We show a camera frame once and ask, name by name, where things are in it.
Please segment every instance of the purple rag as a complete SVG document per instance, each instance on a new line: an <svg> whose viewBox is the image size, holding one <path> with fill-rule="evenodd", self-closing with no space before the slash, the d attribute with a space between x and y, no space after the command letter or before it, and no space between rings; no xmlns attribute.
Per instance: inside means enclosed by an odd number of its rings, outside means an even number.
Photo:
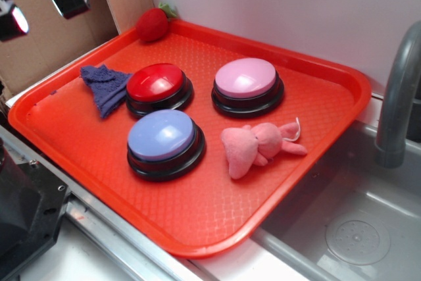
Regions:
<svg viewBox="0 0 421 281"><path fill-rule="evenodd" d="M131 74L108 69L105 65L81 67L80 74L93 92L93 100L101 118L110 115L126 96L126 84Z"/></svg>

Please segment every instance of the sink basin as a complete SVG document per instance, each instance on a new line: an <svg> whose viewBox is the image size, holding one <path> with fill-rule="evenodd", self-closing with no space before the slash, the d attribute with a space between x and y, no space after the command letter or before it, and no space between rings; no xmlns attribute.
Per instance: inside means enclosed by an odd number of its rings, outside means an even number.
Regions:
<svg viewBox="0 0 421 281"><path fill-rule="evenodd" d="M386 169L375 136L354 122L253 239L311 280L419 280L421 147Z"/></svg>

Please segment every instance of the orange tray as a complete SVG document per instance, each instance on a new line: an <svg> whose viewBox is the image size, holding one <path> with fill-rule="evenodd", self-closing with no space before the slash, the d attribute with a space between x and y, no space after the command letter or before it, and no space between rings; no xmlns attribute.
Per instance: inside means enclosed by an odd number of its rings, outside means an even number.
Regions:
<svg viewBox="0 0 421 281"><path fill-rule="evenodd" d="M275 65L285 84L281 105L253 119L218 114L211 100L214 75L227 62L257 57ZM126 160L136 122L123 104L101 120L80 68L99 66L133 73L155 63L178 65L195 97L185 112L205 134L207 152L189 174L170 182L139 179ZM173 255L201 258L245 238L365 108L368 80L358 71L271 45L173 21L169 34L142 43L133 29L77 60L21 97L9 121L23 136L103 203ZM227 127L299 117L309 154L280 153L240 180L228 175L220 133Z"/></svg>

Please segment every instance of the fake strawberry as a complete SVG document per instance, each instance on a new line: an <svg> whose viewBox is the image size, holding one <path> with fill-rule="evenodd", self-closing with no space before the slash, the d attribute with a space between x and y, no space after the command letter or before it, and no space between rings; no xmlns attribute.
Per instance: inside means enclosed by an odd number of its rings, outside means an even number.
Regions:
<svg viewBox="0 0 421 281"><path fill-rule="evenodd" d="M139 39L145 42L161 39L168 32L168 19L176 17L167 3L159 3L158 8L149 9L136 22Z"/></svg>

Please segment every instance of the purple button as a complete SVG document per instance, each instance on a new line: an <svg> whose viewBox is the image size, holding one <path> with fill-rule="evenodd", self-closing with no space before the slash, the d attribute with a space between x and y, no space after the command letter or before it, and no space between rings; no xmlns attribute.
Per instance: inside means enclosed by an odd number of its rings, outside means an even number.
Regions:
<svg viewBox="0 0 421 281"><path fill-rule="evenodd" d="M244 99L267 92L276 81L275 67L263 59L245 58L221 67L215 76L216 87L228 97Z"/></svg>
<svg viewBox="0 0 421 281"><path fill-rule="evenodd" d="M193 121L178 110L159 110L135 123L128 136L134 156L145 161L162 161L181 153L195 135Z"/></svg>

